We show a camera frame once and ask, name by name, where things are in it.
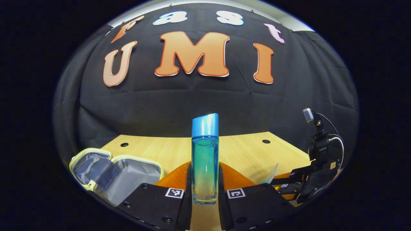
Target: cutout letter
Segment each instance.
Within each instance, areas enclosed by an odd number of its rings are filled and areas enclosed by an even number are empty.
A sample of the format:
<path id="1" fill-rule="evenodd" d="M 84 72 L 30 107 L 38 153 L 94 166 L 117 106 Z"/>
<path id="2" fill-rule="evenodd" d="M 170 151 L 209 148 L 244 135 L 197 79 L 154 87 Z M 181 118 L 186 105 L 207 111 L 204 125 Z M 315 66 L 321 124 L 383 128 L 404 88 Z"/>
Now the cutout letter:
<path id="1" fill-rule="evenodd" d="M 143 18 L 144 18 L 144 16 L 138 17 L 138 18 L 134 19 L 133 21 L 127 23 L 126 25 L 122 26 L 120 31 L 115 36 L 115 38 L 111 41 L 111 43 L 114 43 L 117 39 L 123 37 L 123 35 L 126 34 L 126 30 L 130 30 L 137 23 L 137 21 L 140 21 Z"/>
<path id="2" fill-rule="evenodd" d="M 176 11 L 176 12 L 171 12 L 165 15 L 161 15 L 160 19 L 157 19 L 156 21 L 153 22 L 153 25 L 162 25 L 166 23 L 179 23 L 182 21 L 185 21 L 187 12 L 185 11 Z"/>
<path id="3" fill-rule="evenodd" d="M 254 80 L 260 83 L 272 84 L 274 78 L 271 76 L 271 56 L 274 51 L 260 43 L 254 43 L 258 51 L 258 67 L 254 73 Z"/>
<path id="4" fill-rule="evenodd" d="M 130 63 L 131 50 L 136 44 L 137 41 L 132 41 L 121 48 L 123 54 L 121 55 L 120 70 L 116 75 L 113 75 L 112 68 L 114 57 L 118 53 L 118 50 L 114 50 L 106 55 L 106 57 L 104 58 L 105 63 L 103 70 L 103 81 L 105 85 L 109 87 L 116 86 L 124 80 Z"/>
<path id="5" fill-rule="evenodd" d="M 227 23 L 231 25 L 244 24 L 244 21 L 242 20 L 242 16 L 237 13 L 220 10 L 220 11 L 217 11 L 216 14 L 219 16 L 217 17 L 217 20 L 221 23 Z"/>
<path id="6" fill-rule="evenodd" d="M 187 74 L 193 72 L 204 55 L 203 64 L 198 68 L 200 74 L 218 77 L 229 75 L 225 62 L 226 42 L 230 40 L 227 35 L 210 32 L 196 45 L 181 31 L 169 32 L 160 38 L 164 40 L 164 49 L 161 64 L 154 72 L 157 76 L 174 76 L 178 73 L 179 68 L 174 65 L 176 55 Z"/>
<path id="7" fill-rule="evenodd" d="M 278 42 L 280 42 L 280 43 L 282 43 L 282 44 L 285 43 L 285 42 L 284 42 L 284 39 L 280 38 L 280 35 L 279 35 L 279 34 L 281 34 L 281 31 L 277 30 L 277 29 L 275 28 L 275 26 L 273 26 L 273 25 L 271 25 L 271 24 L 264 23 L 264 25 L 267 26 L 268 29 L 270 29 L 270 33 L 271 33 L 271 35 L 275 38 L 275 40 L 277 40 Z"/>

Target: open lunch bag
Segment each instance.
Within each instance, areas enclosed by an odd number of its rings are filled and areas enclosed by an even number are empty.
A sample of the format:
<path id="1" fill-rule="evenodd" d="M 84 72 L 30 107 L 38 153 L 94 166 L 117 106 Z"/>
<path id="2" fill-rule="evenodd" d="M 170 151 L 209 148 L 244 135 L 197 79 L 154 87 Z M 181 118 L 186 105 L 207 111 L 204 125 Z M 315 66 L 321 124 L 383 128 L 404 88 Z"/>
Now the open lunch bag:
<path id="1" fill-rule="evenodd" d="M 69 165 L 75 179 L 112 206 L 118 206 L 140 184 L 155 184 L 164 177 L 159 163 L 130 155 L 118 155 L 98 148 L 87 148 L 74 156 Z"/>

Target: blue bottle cap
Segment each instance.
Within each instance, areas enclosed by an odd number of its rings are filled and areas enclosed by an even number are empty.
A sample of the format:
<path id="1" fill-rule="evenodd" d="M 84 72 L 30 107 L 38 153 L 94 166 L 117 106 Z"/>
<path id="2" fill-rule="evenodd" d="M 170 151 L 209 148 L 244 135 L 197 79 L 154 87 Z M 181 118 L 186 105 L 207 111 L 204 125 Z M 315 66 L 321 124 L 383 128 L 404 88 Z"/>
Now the blue bottle cap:
<path id="1" fill-rule="evenodd" d="M 193 119 L 191 137 L 218 136 L 218 114 L 213 113 Z"/>

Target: black fabric curtain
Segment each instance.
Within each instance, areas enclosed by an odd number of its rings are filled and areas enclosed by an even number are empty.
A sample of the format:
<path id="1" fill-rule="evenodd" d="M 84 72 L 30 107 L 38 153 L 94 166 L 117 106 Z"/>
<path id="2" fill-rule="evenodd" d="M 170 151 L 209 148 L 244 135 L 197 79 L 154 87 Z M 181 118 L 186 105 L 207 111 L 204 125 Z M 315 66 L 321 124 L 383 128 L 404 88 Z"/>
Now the black fabric curtain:
<path id="1" fill-rule="evenodd" d="M 216 11 L 243 16 L 235 26 L 216 20 Z M 161 15 L 186 11 L 187 20 L 153 25 Z M 264 23 L 281 31 L 285 44 L 277 42 Z M 84 148 L 101 148 L 120 134 L 136 136 L 190 137 L 192 119 L 219 114 L 220 136 L 270 131 L 306 152 L 315 127 L 307 124 L 304 108 L 327 116 L 345 143 L 347 163 L 356 144 L 359 106 L 356 90 L 344 62 L 315 32 L 292 32 L 252 12 L 219 4 L 192 3 L 166 7 L 144 14 L 144 19 L 111 44 L 122 25 L 104 26 L 94 33 L 63 72 L 55 95 L 53 123 L 59 154 L 66 167 Z M 227 77 L 191 74 L 158 77 L 167 32 L 183 31 L 196 44 L 206 33 L 226 34 Z M 121 47 L 133 48 L 125 80 L 118 86 L 103 83 L 104 57 L 118 49 L 113 73 L 120 66 Z M 254 80 L 258 53 L 253 43 L 274 51 L 272 76 L 266 85 Z M 326 129 L 333 133 L 332 127 Z"/>

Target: letter m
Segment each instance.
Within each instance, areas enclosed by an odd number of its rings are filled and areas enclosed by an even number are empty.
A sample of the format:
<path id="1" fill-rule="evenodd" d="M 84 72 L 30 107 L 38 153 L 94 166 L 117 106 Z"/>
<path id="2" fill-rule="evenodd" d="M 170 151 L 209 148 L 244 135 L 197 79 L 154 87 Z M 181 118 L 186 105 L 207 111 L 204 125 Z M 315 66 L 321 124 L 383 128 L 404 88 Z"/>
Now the letter m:
<path id="1" fill-rule="evenodd" d="M 205 34 L 196 45 L 181 31 L 169 32 L 160 38 L 164 40 L 164 49 L 161 64 L 155 70 L 157 76 L 174 76 L 178 73 L 179 68 L 174 63 L 176 55 L 187 74 L 193 72 L 204 56 L 203 64 L 198 68 L 200 74 L 218 77 L 229 75 L 225 63 L 225 46 L 230 40 L 229 36 L 210 32 Z"/>

